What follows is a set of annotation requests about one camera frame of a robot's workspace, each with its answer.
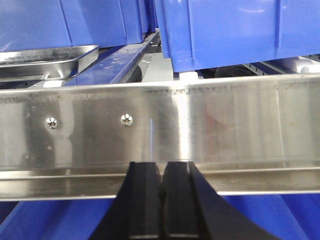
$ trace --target screw head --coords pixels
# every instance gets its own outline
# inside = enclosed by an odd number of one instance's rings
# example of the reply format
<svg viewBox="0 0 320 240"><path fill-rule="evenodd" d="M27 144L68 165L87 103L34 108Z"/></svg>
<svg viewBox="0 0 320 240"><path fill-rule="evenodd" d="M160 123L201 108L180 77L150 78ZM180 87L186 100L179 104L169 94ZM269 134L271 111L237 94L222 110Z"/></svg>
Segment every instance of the screw head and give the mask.
<svg viewBox="0 0 320 240"><path fill-rule="evenodd" d="M131 126L134 123L134 119L128 113L121 116L121 123L124 126Z"/></svg>
<svg viewBox="0 0 320 240"><path fill-rule="evenodd" d="M58 121L54 117L48 117L45 120L45 126L49 129L56 129L58 127Z"/></svg>

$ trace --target stainless steel tray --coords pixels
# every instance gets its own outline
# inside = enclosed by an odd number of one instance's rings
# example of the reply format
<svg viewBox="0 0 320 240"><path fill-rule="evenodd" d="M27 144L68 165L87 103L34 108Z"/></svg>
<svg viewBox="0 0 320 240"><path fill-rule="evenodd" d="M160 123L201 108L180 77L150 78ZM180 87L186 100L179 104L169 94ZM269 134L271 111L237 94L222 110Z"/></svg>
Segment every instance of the stainless steel tray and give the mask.
<svg viewBox="0 0 320 240"><path fill-rule="evenodd" d="M0 52L0 82L67 79L98 55L98 45Z"/></svg>

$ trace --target conveyor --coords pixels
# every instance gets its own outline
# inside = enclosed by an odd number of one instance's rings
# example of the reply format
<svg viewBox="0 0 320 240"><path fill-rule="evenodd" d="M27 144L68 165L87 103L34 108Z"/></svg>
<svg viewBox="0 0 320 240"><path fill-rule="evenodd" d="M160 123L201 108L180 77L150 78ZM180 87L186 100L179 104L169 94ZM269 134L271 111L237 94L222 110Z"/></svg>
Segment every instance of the conveyor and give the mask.
<svg viewBox="0 0 320 240"><path fill-rule="evenodd" d="M320 74L260 62L257 76L126 83L155 37L100 51L62 87L0 92L2 201L114 198L130 162L165 176L192 161L225 196L320 192Z"/></svg>

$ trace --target blue plastic bin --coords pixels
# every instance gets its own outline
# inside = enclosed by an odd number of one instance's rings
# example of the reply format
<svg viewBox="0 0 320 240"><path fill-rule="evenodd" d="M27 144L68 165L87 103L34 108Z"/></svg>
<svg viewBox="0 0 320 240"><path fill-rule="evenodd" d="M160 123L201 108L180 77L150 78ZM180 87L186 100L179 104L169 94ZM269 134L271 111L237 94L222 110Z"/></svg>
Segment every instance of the blue plastic bin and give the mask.
<svg viewBox="0 0 320 240"><path fill-rule="evenodd" d="M69 46L59 0L0 1L0 52Z"/></svg>
<svg viewBox="0 0 320 240"><path fill-rule="evenodd" d="M320 53L317 0L155 0L175 72Z"/></svg>
<svg viewBox="0 0 320 240"><path fill-rule="evenodd" d="M224 197L282 240L320 239L320 194ZM86 240L112 199L20 202L0 225L5 240Z"/></svg>
<svg viewBox="0 0 320 240"><path fill-rule="evenodd" d="M147 12L147 18L149 23L149 33L154 33L158 28L158 19L156 14L156 6L154 0L145 0L145 7Z"/></svg>
<svg viewBox="0 0 320 240"><path fill-rule="evenodd" d="M87 240L112 199L20 202L0 225L1 240Z"/></svg>
<svg viewBox="0 0 320 240"><path fill-rule="evenodd" d="M61 0L74 46L141 43L148 31L144 0Z"/></svg>

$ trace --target reflective metal surface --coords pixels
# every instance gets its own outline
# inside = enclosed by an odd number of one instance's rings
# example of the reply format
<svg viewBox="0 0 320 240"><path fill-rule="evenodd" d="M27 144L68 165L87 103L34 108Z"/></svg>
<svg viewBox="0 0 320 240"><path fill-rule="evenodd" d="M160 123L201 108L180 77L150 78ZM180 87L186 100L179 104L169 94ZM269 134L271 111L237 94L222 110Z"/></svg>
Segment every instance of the reflective metal surface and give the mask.
<svg viewBox="0 0 320 240"><path fill-rule="evenodd" d="M106 197L176 160L221 193L320 192L319 102L320 74L3 90L0 198Z"/></svg>
<svg viewBox="0 0 320 240"><path fill-rule="evenodd" d="M0 82L74 77L98 54L98 45L0 52Z"/></svg>
<svg viewBox="0 0 320 240"><path fill-rule="evenodd" d="M144 42L115 46L99 54L94 66L68 81L65 86L126 83L159 31L150 33Z"/></svg>

